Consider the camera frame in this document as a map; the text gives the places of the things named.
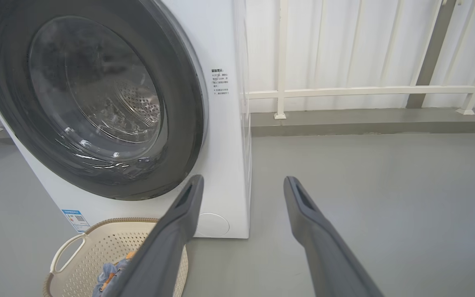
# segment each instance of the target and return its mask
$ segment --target white washing machine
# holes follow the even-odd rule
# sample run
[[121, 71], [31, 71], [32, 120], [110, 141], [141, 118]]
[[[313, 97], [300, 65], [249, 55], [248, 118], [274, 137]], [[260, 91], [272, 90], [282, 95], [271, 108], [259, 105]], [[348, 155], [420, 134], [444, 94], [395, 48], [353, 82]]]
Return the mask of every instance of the white washing machine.
[[196, 236], [248, 238], [246, 64], [239, 0], [0, 0], [0, 118], [79, 232], [202, 174]]

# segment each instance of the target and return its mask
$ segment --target beige laundry basket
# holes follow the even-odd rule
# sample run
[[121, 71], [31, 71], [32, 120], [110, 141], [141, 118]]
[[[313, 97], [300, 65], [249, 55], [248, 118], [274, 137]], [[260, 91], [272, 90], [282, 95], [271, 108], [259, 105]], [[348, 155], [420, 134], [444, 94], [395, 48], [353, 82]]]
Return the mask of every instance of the beige laundry basket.
[[[85, 233], [74, 236], [60, 247], [51, 263], [51, 272], [43, 286], [44, 297], [91, 297], [96, 277], [104, 263], [116, 263], [128, 252], [138, 250], [157, 224], [157, 219], [124, 218], [100, 222]], [[76, 252], [59, 269], [56, 266], [64, 250], [73, 242], [83, 239]], [[183, 249], [174, 297], [183, 294], [188, 257]]]

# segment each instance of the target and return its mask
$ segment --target washing machine door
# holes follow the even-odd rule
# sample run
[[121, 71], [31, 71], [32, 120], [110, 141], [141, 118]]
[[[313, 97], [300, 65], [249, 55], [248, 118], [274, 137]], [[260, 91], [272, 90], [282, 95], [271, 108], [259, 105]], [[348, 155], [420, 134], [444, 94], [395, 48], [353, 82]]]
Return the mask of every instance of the washing machine door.
[[183, 36], [153, 0], [0, 0], [0, 112], [75, 186], [160, 196], [186, 178], [206, 128]]

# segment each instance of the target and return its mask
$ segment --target white railing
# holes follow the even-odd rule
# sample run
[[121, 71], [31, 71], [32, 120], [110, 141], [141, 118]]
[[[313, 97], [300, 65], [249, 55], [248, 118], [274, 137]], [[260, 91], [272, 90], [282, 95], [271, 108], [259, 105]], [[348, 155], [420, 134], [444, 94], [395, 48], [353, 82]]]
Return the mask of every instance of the white railing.
[[[320, 39], [323, 38], [322, 32], [324, 30], [324, 25], [326, 23], [325, 11], [326, 11], [326, 1], [322, 0], [322, 15], [320, 17], [320, 28], [318, 36], [318, 47], [316, 52], [316, 63], [320, 62], [320, 53], [322, 49], [320, 48], [321, 42]], [[417, 67], [415, 68], [415, 74], [412, 76], [411, 83], [409, 86], [384, 86], [384, 81], [388, 75], [390, 56], [394, 50], [396, 44], [397, 36], [397, 27], [401, 22], [403, 17], [403, 2], [404, 0], [398, 0], [397, 8], [395, 11], [395, 17], [392, 25], [392, 30], [390, 34], [390, 39], [388, 42], [388, 47], [386, 49], [386, 54], [384, 58], [384, 65], [380, 73], [379, 86], [377, 87], [351, 87], [351, 73], [353, 67], [353, 59], [356, 56], [357, 51], [357, 42], [359, 40], [360, 33], [360, 18], [364, 14], [364, 3], [366, 0], [360, 0], [358, 6], [358, 14], [355, 25], [355, 34], [353, 37], [353, 45], [351, 48], [351, 54], [349, 58], [348, 71], [347, 71], [347, 83], [344, 88], [313, 88], [313, 89], [303, 89], [303, 90], [286, 90], [285, 89], [285, 64], [286, 64], [286, 52], [287, 52], [287, 15], [288, 15], [288, 0], [280, 0], [280, 18], [279, 18], [279, 43], [277, 45], [277, 90], [272, 91], [260, 91], [260, 92], [249, 92], [249, 99], [264, 99], [264, 98], [276, 98], [277, 99], [277, 112], [275, 113], [275, 119], [285, 119], [285, 109], [284, 102], [285, 98], [291, 97], [315, 97], [315, 96], [345, 96], [345, 95], [367, 95], [367, 94], [467, 94], [467, 97], [460, 109], [456, 111], [464, 115], [473, 115], [473, 107], [475, 105], [475, 79], [473, 80], [472, 85], [464, 86], [448, 86], [447, 83], [449, 78], [454, 74], [454, 66], [457, 58], [460, 55], [463, 40], [466, 38], [469, 32], [470, 20], [474, 17], [475, 13], [475, 0], [472, 0], [470, 9], [467, 13], [466, 20], [461, 29], [460, 36], [458, 38], [458, 43], [452, 53], [452, 58], [450, 64], [445, 73], [443, 84], [440, 86], [415, 86], [417, 79], [419, 78], [419, 73], [428, 49], [428, 44], [430, 38], [432, 37], [432, 32], [435, 26], [435, 21], [441, 8], [441, 0], [434, 1], [434, 9], [431, 17], [431, 26], [429, 34], [426, 36], [424, 42], [424, 50], [420, 55]], [[317, 85], [317, 68], [315, 68], [315, 81], [313, 86]]]

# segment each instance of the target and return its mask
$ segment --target white handle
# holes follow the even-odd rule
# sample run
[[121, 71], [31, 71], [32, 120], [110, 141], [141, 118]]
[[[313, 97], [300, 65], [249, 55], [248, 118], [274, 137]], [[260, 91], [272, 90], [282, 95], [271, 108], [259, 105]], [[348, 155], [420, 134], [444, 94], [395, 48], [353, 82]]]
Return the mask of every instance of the white handle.
[[[85, 237], [87, 237], [87, 234], [85, 234], [85, 233], [78, 234], [78, 235], [74, 236], [73, 238], [69, 239], [68, 241], [66, 241], [66, 243], [64, 243], [60, 247], [58, 252], [56, 252], [56, 254], [54, 255], [54, 258], [52, 259], [52, 263], [51, 263], [51, 273], [52, 274], [58, 274], [58, 273], [62, 272], [67, 267], [67, 265], [73, 260], [74, 256], [76, 256], [76, 254], [81, 250], [81, 248], [85, 244]], [[77, 241], [78, 239], [81, 239], [81, 238], [83, 239], [82, 244], [78, 247], [76, 252], [74, 252], [74, 254], [69, 258], [69, 260], [67, 260], [67, 262], [62, 266], [62, 268], [60, 268], [60, 270], [56, 270], [56, 265], [58, 265], [58, 260], [60, 260], [60, 256], [64, 253], [66, 248], [68, 248], [68, 246], [70, 246], [74, 241]]]

